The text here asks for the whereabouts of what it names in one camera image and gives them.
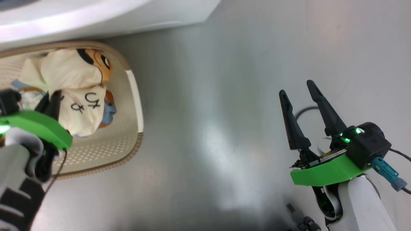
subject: plastic basket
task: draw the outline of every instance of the plastic basket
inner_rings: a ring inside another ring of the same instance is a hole
[[[120,166],[139,150],[143,139],[143,112],[137,83],[129,63],[115,49],[99,42],[59,42],[3,51],[0,53],[0,88],[9,88],[20,75],[26,58],[56,49],[100,50],[113,64],[107,89],[114,96],[117,113],[113,122],[86,138],[74,138],[59,179],[97,173]],[[53,174],[62,163],[55,161]]]

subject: basket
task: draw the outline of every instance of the basket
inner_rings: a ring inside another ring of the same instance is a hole
[[[32,55],[57,49],[90,48],[101,51],[113,65],[107,89],[114,96],[117,113],[112,123],[86,138],[74,138],[59,179],[84,176],[120,166],[139,150],[143,139],[143,112],[137,83],[129,63],[115,49],[99,42],[58,42],[30,46],[0,53],[0,88],[11,87],[23,62]],[[53,174],[62,159],[54,162]]]

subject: green led light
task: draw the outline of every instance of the green led light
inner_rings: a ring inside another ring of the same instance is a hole
[[[345,143],[349,143],[351,140],[349,138],[340,137]]]
[[[5,126],[0,126],[0,134],[6,133],[10,129],[10,126],[5,125]]]

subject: gray surface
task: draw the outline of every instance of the gray surface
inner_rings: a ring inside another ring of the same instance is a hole
[[[323,224],[312,190],[289,177],[298,154],[278,92],[297,111],[313,104],[313,79],[346,124],[373,121],[406,152],[410,11],[405,0],[223,0],[202,25],[106,40],[135,73],[143,144],[122,167],[57,182],[33,230],[281,231],[290,201]],[[315,146],[319,113],[299,122]],[[409,162],[387,160],[411,180]],[[408,230],[411,197],[372,178]]]

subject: black cable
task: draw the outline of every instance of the black cable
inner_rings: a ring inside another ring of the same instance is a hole
[[[64,163],[66,162],[67,159],[67,149],[64,149],[64,159],[63,162],[60,165],[60,168],[58,169],[54,179],[51,181],[50,185],[47,187],[46,192],[44,193],[44,195],[46,195],[48,193],[48,191],[50,190],[51,186],[54,184],[55,180],[57,180],[57,177],[60,175],[61,170],[63,169]]]
[[[390,151],[391,151],[391,152],[395,152],[395,153],[397,153],[397,154],[401,155],[402,157],[404,157],[405,159],[407,159],[407,160],[411,161],[411,157],[409,157],[409,156],[405,155],[404,153],[402,153],[402,152],[400,152],[400,151],[397,151],[397,150],[392,149],[392,148],[390,148]],[[408,189],[406,189],[405,187],[403,187],[401,190],[403,190],[404,192],[406,192],[406,193],[408,193],[408,194],[410,194],[410,195],[411,195],[411,191],[410,191],[410,190],[408,190]]]
[[[362,176],[365,176],[365,178],[371,183],[371,185],[373,186],[373,188],[374,188],[375,192],[377,193],[378,197],[381,199],[380,192],[378,191],[375,184],[368,178],[368,175],[363,173]]]
[[[407,159],[407,160],[411,161],[411,157],[409,157],[409,156],[405,155],[404,153],[402,153],[402,152],[400,152],[400,151],[397,151],[397,150],[392,149],[392,148],[390,148],[390,151],[391,151],[391,152],[395,152],[395,153],[397,153],[397,154],[399,154],[399,155],[403,156],[405,159]]]
[[[411,194],[411,191],[408,190],[408,189],[406,189],[406,188],[402,188],[402,190],[403,190],[404,192],[408,193],[408,194]]]
[[[302,109],[301,111],[297,112],[297,114],[295,115],[296,120],[298,120],[298,118],[306,111],[309,110],[314,110],[314,109],[319,109],[317,106],[310,106],[310,107],[306,107],[304,109]]]

